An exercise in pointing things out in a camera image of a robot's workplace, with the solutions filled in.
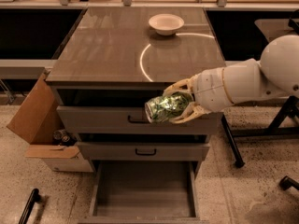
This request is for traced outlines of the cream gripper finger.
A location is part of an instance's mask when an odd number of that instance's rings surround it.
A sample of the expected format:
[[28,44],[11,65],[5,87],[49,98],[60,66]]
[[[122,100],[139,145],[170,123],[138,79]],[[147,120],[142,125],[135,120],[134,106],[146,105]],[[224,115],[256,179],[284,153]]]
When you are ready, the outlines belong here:
[[188,94],[194,94],[193,91],[193,82],[196,79],[196,76],[182,79],[164,90],[163,96],[170,96],[177,92],[183,92]]
[[209,113],[210,110],[203,108],[196,102],[191,102],[187,105],[186,109],[182,112],[181,115],[175,118],[171,118],[169,121],[174,124],[180,124],[200,118],[201,116]]

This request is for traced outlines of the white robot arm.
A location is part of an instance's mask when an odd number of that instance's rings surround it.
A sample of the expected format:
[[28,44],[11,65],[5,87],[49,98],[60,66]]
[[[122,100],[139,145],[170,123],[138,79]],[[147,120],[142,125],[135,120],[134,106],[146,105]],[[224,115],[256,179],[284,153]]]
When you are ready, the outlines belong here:
[[225,67],[207,69],[169,86],[164,93],[177,91],[193,95],[183,113],[170,119],[185,123],[205,114],[249,101],[277,97],[299,97],[299,36],[284,35],[270,42],[261,59],[249,59]]

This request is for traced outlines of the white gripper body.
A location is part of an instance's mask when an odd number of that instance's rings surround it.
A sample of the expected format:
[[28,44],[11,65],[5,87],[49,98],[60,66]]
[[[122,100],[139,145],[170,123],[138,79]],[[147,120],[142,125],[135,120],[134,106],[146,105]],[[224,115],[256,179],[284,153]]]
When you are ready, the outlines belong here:
[[192,90],[197,104],[211,112],[232,106],[224,86],[223,68],[205,70],[192,78]]

